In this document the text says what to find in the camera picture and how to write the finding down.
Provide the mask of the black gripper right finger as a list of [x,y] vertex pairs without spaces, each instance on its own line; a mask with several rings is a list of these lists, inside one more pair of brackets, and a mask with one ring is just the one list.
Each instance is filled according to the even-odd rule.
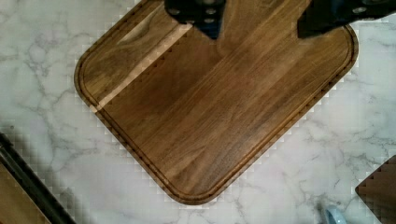
[[395,11],[396,0],[312,0],[297,21],[297,36],[324,35],[352,22],[381,19]]

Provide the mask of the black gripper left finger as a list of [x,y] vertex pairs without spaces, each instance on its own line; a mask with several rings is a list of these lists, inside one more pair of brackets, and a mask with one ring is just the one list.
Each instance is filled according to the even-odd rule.
[[192,24],[209,38],[219,37],[226,0],[164,0],[165,11],[177,22]]

